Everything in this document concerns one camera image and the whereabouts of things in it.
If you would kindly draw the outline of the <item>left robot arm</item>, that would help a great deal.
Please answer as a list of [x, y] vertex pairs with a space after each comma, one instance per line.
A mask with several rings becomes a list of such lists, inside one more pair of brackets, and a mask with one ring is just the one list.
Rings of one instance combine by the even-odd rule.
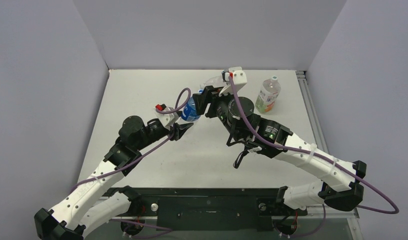
[[141, 210], [141, 196], [129, 186], [101, 203], [97, 201], [146, 157], [140, 152], [142, 149], [164, 139], [149, 150], [152, 153], [168, 141], [179, 140], [192, 126], [192, 123], [174, 123], [165, 127], [157, 118], [144, 123], [137, 115], [127, 117], [115, 144], [89, 178], [80, 181], [60, 203], [50, 209], [41, 208], [34, 215], [38, 237], [41, 240], [83, 240], [113, 217], [137, 214]]

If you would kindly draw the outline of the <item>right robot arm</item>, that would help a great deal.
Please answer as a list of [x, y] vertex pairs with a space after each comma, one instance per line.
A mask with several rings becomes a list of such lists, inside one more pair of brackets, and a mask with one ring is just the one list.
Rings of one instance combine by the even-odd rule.
[[253, 102], [240, 97], [246, 119], [260, 135], [255, 137], [241, 117], [234, 95], [220, 95], [221, 88], [207, 86], [192, 99], [198, 114], [218, 118], [228, 130], [227, 146], [243, 144], [244, 150], [234, 162], [238, 168], [244, 156], [257, 153], [284, 161], [315, 176], [316, 181], [300, 186], [284, 186], [274, 199], [275, 209], [286, 214], [291, 209], [325, 204], [335, 210], [349, 212], [363, 200], [367, 165], [362, 161], [347, 162], [309, 144], [286, 126], [254, 113]]

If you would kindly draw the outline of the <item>blue label bottle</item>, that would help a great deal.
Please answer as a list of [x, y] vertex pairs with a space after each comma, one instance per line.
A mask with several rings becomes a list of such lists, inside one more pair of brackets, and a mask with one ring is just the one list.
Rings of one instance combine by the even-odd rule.
[[190, 97], [187, 104], [184, 106], [181, 118], [186, 122], [195, 122], [201, 116], [197, 114], [196, 105], [193, 97]]

